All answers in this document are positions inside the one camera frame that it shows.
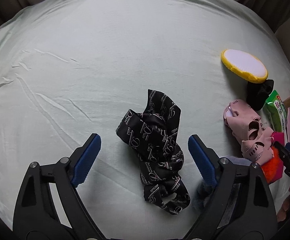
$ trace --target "black sock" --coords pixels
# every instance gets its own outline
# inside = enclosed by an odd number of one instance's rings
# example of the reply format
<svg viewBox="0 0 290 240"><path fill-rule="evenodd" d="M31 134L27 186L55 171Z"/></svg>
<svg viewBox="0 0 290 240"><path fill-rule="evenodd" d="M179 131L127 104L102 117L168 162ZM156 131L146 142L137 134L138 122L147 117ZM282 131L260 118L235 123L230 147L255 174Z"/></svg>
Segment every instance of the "black sock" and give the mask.
<svg viewBox="0 0 290 240"><path fill-rule="evenodd" d="M266 99L273 91L273 87L274 80L272 79L267 79L261 84L248 82L246 103L248 103L255 111L259 111L262 109Z"/></svg>

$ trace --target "wet wipes pack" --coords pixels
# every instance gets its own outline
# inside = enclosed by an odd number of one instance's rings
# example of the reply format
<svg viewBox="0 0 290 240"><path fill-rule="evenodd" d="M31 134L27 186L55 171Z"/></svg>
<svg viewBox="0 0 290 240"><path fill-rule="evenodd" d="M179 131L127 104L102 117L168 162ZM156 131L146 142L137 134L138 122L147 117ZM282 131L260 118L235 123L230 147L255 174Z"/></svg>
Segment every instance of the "wet wipes pack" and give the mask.
<svg viewBox="0 0 290 240"><path fill-rule="evenodd" d="M265 109L274 131L284 132L287 126L287 112L276 90L265 101Z"/></svg>

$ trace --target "metal screw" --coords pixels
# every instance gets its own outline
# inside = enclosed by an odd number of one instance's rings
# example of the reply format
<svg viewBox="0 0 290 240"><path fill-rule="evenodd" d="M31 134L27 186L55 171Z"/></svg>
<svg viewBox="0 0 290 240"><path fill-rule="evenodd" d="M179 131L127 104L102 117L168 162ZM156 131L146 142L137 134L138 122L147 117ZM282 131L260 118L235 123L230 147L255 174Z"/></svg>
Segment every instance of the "metal screw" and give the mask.
<svg viewBox="0 0 290 240"><path fill-rule="evenodd" d="M252 163L252 167L257 169L259 167L259 164L258 163Z"/></svg>
<svg viewBox="0 0 290 240"><path fill-rule="evenodd" d="M31 168L35 168L37 166L37 162L32 162L31 164L29 164L29 167Z"/></svg>
<svg viewBox="0 0 290 240"><path fill-rule="evenodd" d="M221 163L227 164L227 163L229 163L229 160L227 158L221 158Z"/></svg>
<svg viewBox="0 0 290 240"><path fill-rule="evenodd" d="M69 161L68 157L63 157L63 158L60 159L61 163L67 163L67 161Z"/></svg>

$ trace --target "bed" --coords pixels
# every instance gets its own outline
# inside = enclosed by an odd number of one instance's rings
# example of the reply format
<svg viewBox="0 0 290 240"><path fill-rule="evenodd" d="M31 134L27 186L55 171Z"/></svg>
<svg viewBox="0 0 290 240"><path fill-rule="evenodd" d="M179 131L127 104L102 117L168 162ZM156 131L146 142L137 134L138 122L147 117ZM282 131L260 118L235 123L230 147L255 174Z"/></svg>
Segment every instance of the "bed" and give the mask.
<svg viewBox="0 0 290 240"><path fill-rule="evenodd" d="M258 57L281 98L290 96L290 64L274 33L233 0L46 0L21 10L0 27L2 220L12 227L32 161L55 163L95 132L102 148L77 191L104 235L182 238L197 218L192 203L172 216L145 202L137 157L115 130L128 109L144 110L147 89L168 95L181 109L180 175L193 199L201 175L190 135L219 156L240 154L222 119L230 101L246 97L246 81L221 63L229 48ZM277 210L289 185L283 176L270 186ZM69 225L64 212L60 219Z"/></svg>

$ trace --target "sponge rim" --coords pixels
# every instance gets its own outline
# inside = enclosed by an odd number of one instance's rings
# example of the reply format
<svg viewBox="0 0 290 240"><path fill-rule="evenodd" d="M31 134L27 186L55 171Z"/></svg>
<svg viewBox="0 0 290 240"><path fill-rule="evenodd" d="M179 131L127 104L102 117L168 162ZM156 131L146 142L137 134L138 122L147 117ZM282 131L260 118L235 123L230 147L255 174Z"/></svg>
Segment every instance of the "sponge rim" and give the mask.
<svg viewBox="0 0 290 240"><path fill-rule="evenodd" d="M232 63L230 63L229 60L224 55L227 50L230 50L230 49L225 49L225 50L222 51L222 53L221 53L221 60L224 63L224 65L230 71L234 72L237 76L239 76L239 77L241 77L241 78L243 78L243 79L245 79L245 80L247 80L247 81L249 81L251 83L259 84L259 83L263 83L267 79L267 77L268 77L268 71L267 71L265 65L257 57L255 57L254 55L248 53L249 55L251 55L252 57L254 57L256 60L258 60L259 62L261 62L261 64L264 66L264 68L266 70L266 74L263 77L257 77L255 75L249 73L249 72L242 71L237 66L233 65Z"/></svg>

